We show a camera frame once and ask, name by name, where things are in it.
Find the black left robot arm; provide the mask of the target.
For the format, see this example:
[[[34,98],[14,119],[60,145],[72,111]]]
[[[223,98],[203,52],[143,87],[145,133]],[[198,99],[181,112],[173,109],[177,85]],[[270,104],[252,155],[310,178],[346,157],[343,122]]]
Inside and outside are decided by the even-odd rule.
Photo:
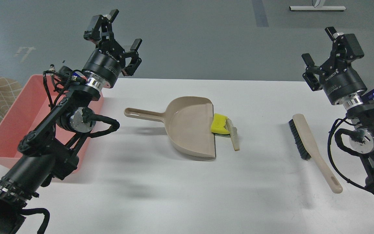
[[[17,150],[22,157],[0,179],[0,234],[15,234],[26,216],[42,214],[37,233],[45,233],[50,213],[45,208],[26,209],[27,201],[38,197],[37,189],[51,179],[63,180],[77,169],[78,152],[88,138],[108,135],[119,129],[116,119],[96,114],[89,108],[98,101],[103,88],[113,88],[120,74],[132,76],[142,60],[135,39],[129,50],[116,41],[112,23],[119,14],[92,17],[84,39],[95,44],[82,70],[54,65],[43,72],[43,87],[49,114],[25,135]]]

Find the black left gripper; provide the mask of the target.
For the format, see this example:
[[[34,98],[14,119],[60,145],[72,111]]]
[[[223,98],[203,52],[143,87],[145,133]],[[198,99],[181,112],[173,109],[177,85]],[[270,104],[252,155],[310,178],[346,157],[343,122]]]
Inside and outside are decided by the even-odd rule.
[[[106,81],[105,88],[113,88],[121,72],[123,76],[133,76],[142,62],[138,53],[142,39],[135,39],[130,50],[125,52],[114,38],[112,23],[118,13],[118,9],[113,9],[107,15],[93,16],[83,36],[85,40],[95,44],[96,49],[83,66],[82,72],[86,76],[94,73],[103,78]],[[127,58],[131,60],[125,67]]]

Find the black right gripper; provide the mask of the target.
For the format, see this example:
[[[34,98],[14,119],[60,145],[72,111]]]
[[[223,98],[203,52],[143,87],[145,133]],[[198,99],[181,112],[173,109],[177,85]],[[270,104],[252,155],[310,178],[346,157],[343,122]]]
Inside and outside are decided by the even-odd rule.
[[[338,105],[346,96],[362,95],[367,91],[365,83],[351,66],[354,60],[365,54],[355,34],[338,33],[334,27],[326,27],[325,31],[332,41],[329,58],[318,67],[309,53],[302,54],[306,65],[302,76],[312,91],[323,89],[330,103]]]

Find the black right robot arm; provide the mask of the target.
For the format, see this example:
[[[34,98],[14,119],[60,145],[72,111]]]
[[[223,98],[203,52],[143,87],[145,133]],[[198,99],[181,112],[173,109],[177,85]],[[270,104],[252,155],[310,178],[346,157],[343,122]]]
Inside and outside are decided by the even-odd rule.
[[[374,195],[374,89],[368,91],[352,62],[364,57],[355,34],[325,31],[332,41],[329,58],[317,66],[309,53],[302,55],[306,65],[303,78],[313,91],[323,90],[332,105],[343,105],[344,119],[335,120],[328,136],[328,157],[334,170],[349,184]],[[331,155],[331,140],[338,148],[358,157],[367,177],[361,186],[344,176]]]

